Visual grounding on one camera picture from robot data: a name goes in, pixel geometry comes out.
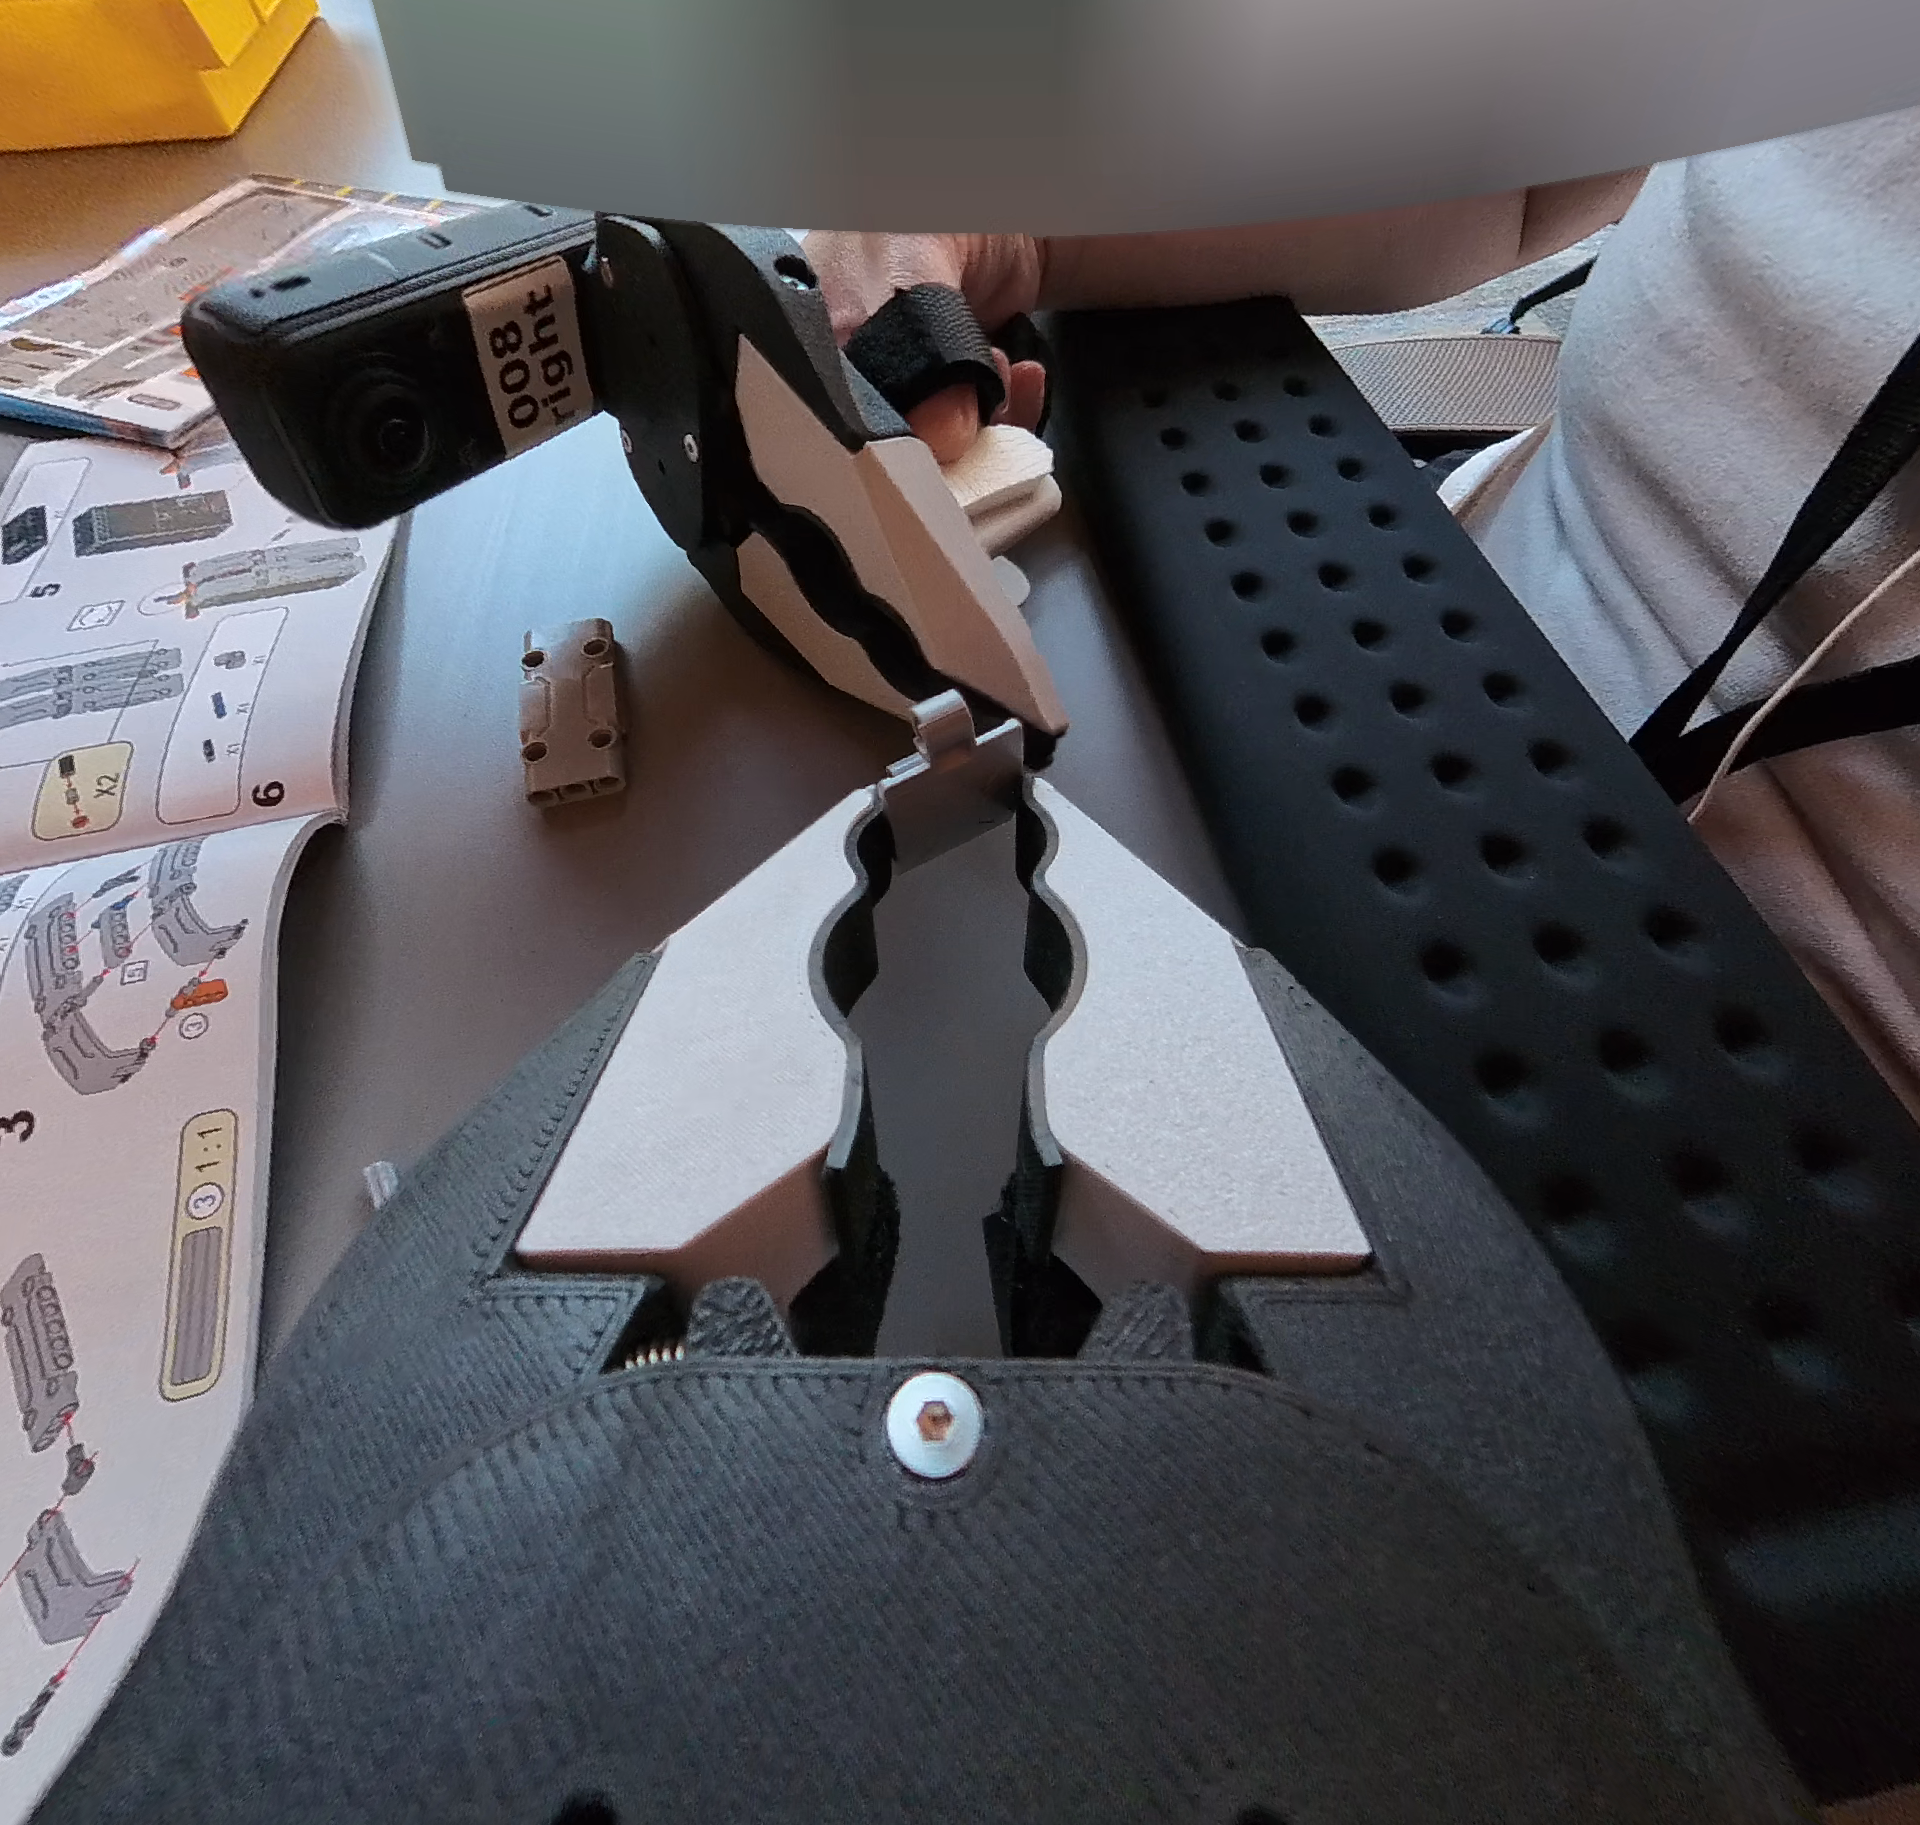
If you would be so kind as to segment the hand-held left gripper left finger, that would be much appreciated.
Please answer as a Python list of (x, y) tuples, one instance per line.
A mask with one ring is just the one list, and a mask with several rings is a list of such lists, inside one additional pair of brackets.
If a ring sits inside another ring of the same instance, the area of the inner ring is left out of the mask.
[(681, 925), (516, 1241), (529, 1269), (755, 1278), (807, 1353), (868, 1356), (900, 1203), (849, 1013), (893, 835), (852, 793)]

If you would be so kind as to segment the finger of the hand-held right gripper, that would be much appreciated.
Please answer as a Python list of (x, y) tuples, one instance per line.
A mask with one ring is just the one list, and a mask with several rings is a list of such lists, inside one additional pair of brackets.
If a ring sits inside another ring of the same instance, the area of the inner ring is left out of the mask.
[(741, 597), (828, 686), (900, 722), (923, 694), (923, 654), (909, 625), (863, 588), (821, 526), (747, 534), (735, 553)]
[(913, 434), (850, 449), (753, 344), (740, 346), (740, 417), (780, 518), (837, 542), (923, 654), (923, 694), (966, 687), (1035, 735), (1067, 732), (1053, 672), (972, 523)]

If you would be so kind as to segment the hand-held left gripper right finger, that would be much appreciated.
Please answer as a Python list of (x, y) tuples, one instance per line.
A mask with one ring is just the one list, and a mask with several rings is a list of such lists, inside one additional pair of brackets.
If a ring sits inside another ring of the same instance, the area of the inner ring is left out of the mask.
[(1023, 790), (1023, 971), (1047, 1018), (988, 1217), (1002, 1350), (1074, 1356), (1134, 1284), (1349, 1274), (1369, 1241), (1249, 955), (1074, 807)]

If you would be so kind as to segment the grey panel part with tab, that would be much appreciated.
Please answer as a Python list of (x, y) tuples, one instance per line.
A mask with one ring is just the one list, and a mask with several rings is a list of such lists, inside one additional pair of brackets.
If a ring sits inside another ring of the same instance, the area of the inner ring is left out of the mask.
[(1025, 778), (1019, 722), (979, 731), (955, 687), (913, 705), (910, 723), (914, 752), (876, 781), (902, 874), (1010, 821)]

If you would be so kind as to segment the grey panel with holes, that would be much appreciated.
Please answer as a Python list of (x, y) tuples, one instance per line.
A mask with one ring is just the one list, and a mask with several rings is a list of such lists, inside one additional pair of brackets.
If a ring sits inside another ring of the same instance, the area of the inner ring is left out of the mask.
[(614, 633), (584, 617), (525, 633), (519, 683), (525, 799), (550, 807), (626, 785)]

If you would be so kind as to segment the person's right forearm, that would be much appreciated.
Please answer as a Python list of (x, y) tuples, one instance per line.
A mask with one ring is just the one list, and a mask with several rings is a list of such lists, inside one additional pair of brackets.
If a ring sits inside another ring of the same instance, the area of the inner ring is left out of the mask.
[(1385, 314), (1466, 293), (1617, 223), (1643, 168), (1469, 200), (1265, 227), (1044, 242), (1041, 309), (1286, 297), (1309, 316)]

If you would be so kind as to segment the grey desk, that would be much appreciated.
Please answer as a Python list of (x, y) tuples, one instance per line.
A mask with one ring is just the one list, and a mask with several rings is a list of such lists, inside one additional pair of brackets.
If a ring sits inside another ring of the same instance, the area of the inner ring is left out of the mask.
[[(403, 144), (370, 0), (319, 7), (228, 142), (4, 157), (4, 301), (247, 171), (439, 193)], [(1049, 780), (1245, 932), (1078, 507), (1016, 556), (1071, 714)], [(614, 625), (627, 789), (535, 809), (510, 757), (510, 667), (528, 628), (583, 615)], [(633, 954), (906, 744), (735, 628), (660, 534), (606, 417), (426, 506), (364, 646), (349, 825), (309, 843), (284, 901), (263, 1360), (370, 1221), (367, 1164), (411, 1164)], [(981, 1219), (1045, 1019), (1019, 969), (1025, 913), (1010, 828), (876, 905), (876, 981), (852, 1018), (900, 1190), (885, 1358), (1001, 1351)]]

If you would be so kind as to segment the person's right hand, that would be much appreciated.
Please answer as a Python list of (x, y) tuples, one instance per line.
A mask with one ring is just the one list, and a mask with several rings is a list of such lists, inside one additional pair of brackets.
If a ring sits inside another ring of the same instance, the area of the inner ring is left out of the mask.
[[(895, 292), (937, 283), (960, 292), (984, 331), (1039, 309), (1045, 252), (1023, 233), (862, 233), (812, 229), (803, 255), (823, 283), (833, 338), (840, 346)], [(1010, 359), (994, 351), (1004, 400), (994, 421), (1039, 429), (1047, 405), (1044, 361)], [(942, 466), (972, 447), (979, 431), (977, 395), (954, 386), (906, 414), (914, 434)]]

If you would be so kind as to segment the printed sticker sheet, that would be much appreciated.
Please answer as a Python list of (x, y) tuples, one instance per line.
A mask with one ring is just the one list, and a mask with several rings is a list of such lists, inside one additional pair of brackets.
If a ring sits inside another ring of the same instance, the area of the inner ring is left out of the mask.
[(600, 219), (251, 178), (4, 309), (4, 414), (430, 493), (595, 414)]

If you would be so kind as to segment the open instruction booklet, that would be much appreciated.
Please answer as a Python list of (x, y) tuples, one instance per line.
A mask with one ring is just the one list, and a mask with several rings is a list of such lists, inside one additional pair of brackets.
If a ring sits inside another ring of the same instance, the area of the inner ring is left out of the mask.
[(397, 525), (213, 421), (4, 442), (2, 1816), (130, 1667), (251, 1406), (279, 927)]

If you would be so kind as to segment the yellow plastic bin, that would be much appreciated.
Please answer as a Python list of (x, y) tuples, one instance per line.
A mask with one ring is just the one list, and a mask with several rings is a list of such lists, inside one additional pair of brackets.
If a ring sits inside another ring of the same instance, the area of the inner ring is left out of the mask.
[(318, 0), (2, 0), (2, 150), (228, 138)]

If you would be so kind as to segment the person's white shirt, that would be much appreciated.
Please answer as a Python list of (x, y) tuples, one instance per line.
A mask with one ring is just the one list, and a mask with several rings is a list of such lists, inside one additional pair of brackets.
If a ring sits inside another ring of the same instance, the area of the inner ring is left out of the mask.
[[(1915, 320), (1915, 110), (1649, 171), (1554, 420), (1440, 491), (1622, 735), (1724, 636)], [(1915, 1109), (1915, 731), (1757, 762), (1697, 833)]]

